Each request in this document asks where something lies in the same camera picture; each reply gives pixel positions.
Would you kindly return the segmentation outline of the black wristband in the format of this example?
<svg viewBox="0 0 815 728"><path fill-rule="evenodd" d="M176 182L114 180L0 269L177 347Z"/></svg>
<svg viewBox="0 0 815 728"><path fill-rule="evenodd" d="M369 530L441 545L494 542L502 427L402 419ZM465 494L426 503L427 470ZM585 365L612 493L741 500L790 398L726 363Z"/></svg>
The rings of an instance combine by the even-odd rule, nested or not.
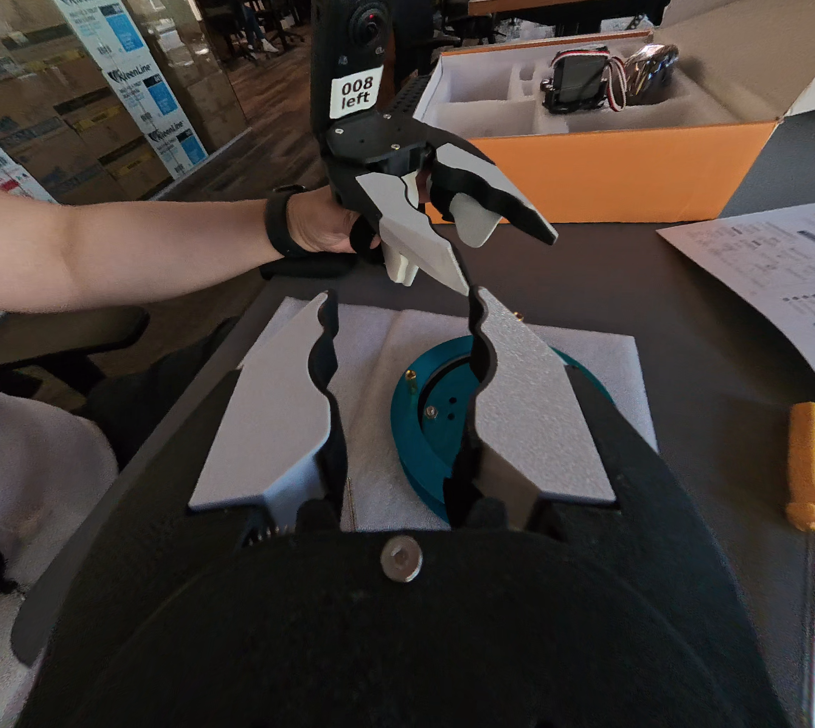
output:
<svg viewBox="0 0 815 728"><path fill-rule="evenodd" d="M297 184L273 190L264 209L264 227L272 247L282 257L300 259L310 253L296 243L289 231L288 204L295 194L304 193L305 187Z"/></svg>

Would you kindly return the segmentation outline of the white foam sheet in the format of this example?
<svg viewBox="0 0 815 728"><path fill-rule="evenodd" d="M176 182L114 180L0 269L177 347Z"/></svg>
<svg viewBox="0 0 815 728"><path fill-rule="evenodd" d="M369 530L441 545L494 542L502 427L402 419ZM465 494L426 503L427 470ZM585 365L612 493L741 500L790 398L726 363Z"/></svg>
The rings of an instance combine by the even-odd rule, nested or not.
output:
<svg viewBox="0 0 815 728"><path fill-rule="evenodd" d="M334 340L338 368L330 390L346 441L350 488L341 528L347 531L447 530L402 472L391 434L391 397L425 351L466 334L463 317L341 304ZM529 326L547 345L578 361L610 393L618 410L657 445L633 337Z"/></svg>

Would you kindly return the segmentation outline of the dark shiny round part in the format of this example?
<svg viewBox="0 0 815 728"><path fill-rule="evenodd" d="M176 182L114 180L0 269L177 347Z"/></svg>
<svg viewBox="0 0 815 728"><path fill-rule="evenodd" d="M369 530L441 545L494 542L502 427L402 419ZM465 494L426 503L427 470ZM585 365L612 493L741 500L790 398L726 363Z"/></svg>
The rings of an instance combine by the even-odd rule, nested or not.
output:
<svg viewBox="0 0 815 728"><path fill-rule="evenodd" d="M651 43L624 62L626 106L665 102L672 92L672 78L680 50L675 44Z"/></svg>

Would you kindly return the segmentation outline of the person's left hand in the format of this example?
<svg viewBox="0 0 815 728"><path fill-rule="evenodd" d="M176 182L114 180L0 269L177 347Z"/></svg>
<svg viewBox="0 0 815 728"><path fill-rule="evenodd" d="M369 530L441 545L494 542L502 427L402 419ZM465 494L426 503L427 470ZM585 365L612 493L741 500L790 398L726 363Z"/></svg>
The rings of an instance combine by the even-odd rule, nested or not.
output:
<svg viewBox="0 0 815 728"><path fill-rule="evenodd" d="M359 217L336 200L329 185L295 193L287 203L289 234L309 253L352 254L351 231Z"/></svg>

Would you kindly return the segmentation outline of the dark grey desk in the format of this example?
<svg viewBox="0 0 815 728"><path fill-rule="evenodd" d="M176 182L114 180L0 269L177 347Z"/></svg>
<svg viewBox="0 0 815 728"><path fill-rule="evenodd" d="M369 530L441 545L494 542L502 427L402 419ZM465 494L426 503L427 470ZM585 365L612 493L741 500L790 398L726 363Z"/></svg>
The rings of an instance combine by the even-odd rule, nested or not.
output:
<svg viewBox="0 0 815 728"><path fill-rule="evenodd" d="M354 475L308 501L306 532L274 534L262 501L192 513L186 497L230 399L237 364L280 308L259 297L182 399L177 420L130 463L21 609L23 662L44 655L17 726L802 726L790 682L812 607L804 536L787 502L790 408L813 370L764 316L679 254L651 224L560 224L553 247L504 226L464 253L470 298L420 276L418 298L384 270L321 275L306 333L338 451ZM470 525L498 491L464 480L464 526L406 519L363 488L389 472L374 371L337 368L349 311L396 310L421 337L452 320L482 382L457 419L534 387L535 324L633 332L657 448L575 367L560 368L577 423L617 502L531 501L517 525Z"/></svg>

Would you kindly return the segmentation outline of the blue round metal base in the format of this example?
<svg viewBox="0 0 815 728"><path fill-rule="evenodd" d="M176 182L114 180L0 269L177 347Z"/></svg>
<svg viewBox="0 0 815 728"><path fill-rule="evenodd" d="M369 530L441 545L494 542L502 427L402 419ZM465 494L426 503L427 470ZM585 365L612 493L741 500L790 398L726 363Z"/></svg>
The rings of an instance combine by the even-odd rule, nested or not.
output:
<svg viewBox="0 0 815 728"><path fill-rule="evenodd" d="M459 353L472 350L472 335L455 337L430 348L408 368L417 376L417 391L410 391L404 379L393 392L391 402L391 431L402 471L413 490L443 522L453 527L459 524L459 453L452 473L435 458L424 440L419 422L419 402L424 385L431 374ZM563 358L568 367L576 366L574 360Z"/></svg>

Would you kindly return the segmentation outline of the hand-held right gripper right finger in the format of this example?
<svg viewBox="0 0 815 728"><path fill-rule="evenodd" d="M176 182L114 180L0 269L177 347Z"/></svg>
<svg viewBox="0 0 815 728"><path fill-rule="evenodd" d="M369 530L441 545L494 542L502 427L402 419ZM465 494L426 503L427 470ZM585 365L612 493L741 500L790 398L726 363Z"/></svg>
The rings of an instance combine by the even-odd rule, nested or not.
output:
<svg viewBox="0 0 815 728"><path fill-rule="evenodd" d="M491 498L513 528L550 503L612 507L616 495L555 350L489 290L469 291L469 398L459 449L459 524Z"/></svg>

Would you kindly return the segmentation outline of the orange cardboard box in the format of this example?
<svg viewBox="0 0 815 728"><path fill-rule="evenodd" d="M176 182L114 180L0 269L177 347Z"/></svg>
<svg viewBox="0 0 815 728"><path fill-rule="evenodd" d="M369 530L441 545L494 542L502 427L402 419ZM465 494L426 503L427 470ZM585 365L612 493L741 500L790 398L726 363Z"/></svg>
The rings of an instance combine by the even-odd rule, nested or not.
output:
<svg viewBox="0 0 815 728"><path fill-rule="evenodd" d="M627 57L649 42L671 43L680 50L675 68L744 118L739 124L470 141L554 223L716 218L774 130L786 118L813 111L813 5L671 0L652 34L590 34L462 50L541 42L566 49L607 46Z"/></svg>

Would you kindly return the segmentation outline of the black servo with wires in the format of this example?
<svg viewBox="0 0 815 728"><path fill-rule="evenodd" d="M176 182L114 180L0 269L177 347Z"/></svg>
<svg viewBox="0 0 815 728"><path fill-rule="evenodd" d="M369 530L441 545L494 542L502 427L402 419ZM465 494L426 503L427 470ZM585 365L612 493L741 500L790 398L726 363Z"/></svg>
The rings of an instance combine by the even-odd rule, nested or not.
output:
<svg viewBox="0 0 815 728"><path fill-rule="evenodd" d="M624 61L607 47L559 51L550 63L551 77L540 83L543 105L552 114L627 106Z"/></svg>

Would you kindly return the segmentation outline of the printed instruction booklet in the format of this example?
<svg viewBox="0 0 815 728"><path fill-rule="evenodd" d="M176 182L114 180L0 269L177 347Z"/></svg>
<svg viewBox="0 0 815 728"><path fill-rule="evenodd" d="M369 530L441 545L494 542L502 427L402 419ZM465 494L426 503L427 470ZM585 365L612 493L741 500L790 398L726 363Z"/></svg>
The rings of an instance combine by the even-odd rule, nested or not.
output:
<svg viewBox="0 0 815 728"><path fill-rule="evenodd" d="M753 306L814 367L814 204L657 233Z"/></svg>

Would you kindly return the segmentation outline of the blue disc with bearing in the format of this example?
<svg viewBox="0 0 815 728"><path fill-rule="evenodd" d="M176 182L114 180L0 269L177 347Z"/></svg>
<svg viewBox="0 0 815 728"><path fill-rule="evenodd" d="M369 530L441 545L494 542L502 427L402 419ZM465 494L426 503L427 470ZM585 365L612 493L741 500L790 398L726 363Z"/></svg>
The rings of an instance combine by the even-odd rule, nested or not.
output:
<svg viewBox="0 0 815 728"><path fill-rule="evenodd" d="M470 367L469 351L459 353L439 366L422 389L419 422L432 454L452 473L461 449L470 397L478 379Z"/></svg>

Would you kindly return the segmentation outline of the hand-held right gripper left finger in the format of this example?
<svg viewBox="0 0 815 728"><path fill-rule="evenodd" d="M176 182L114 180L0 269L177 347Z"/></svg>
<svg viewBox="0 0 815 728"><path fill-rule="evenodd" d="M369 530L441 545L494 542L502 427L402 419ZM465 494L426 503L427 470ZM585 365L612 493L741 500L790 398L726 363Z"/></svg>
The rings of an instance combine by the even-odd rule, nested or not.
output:
<svg viewBox="0 0 815 728"><path fill-rule="evenodd" d="M274 528L326 505L338 525L348 474L346 441L330 383L337 372L337 294L320 292L244 356L188 501L191 512L254 507Z"/></svg>

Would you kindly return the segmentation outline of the orange handled screwdriver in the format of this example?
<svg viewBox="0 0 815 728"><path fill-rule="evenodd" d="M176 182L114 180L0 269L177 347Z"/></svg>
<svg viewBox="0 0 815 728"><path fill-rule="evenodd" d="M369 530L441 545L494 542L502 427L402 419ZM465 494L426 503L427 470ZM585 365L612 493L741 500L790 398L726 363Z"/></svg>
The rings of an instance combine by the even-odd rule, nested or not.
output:
<svg viewBox="0 0 815 728"><path fill-rule="evenodd" d="M788 427L787 519L804 533L814 532L814 403L790 409Z"/></svg>

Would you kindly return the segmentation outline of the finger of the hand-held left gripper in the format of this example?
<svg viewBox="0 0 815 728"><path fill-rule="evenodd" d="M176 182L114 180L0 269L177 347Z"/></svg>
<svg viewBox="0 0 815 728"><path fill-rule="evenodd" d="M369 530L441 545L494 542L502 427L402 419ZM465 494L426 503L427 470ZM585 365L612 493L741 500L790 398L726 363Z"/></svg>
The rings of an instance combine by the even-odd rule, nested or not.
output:
<svg viewBox="0 0 815 728"><path fill-rule="evenodd" d="M372 204L368 221L376 225L392 281L410 286L416 274L423 272L454 292L468 295L470 284L454 247L413 206L406 184L397 176L378 172L359 175L356 181Z"/></svg>
<svg viewBox="0 0 815 728"><path fill-rule="evenodd" d="M455 224L460 240L480 247L506 219L523 233L555 244L558 233L494 163L465 149L437 149L430 168L432 205Z"/></svg>

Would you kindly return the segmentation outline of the person's left forearm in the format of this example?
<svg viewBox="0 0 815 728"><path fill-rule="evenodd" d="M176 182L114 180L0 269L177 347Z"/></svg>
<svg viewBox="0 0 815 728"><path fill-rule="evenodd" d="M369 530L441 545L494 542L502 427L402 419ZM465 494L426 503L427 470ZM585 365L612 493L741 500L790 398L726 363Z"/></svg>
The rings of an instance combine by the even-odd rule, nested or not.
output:
<svg viewBox="0 0 815 728"><path fill-rule="evenodd" d="M218 285L281 254L265 203L55 205L3 194L1 309L138 305Z"/></svg>

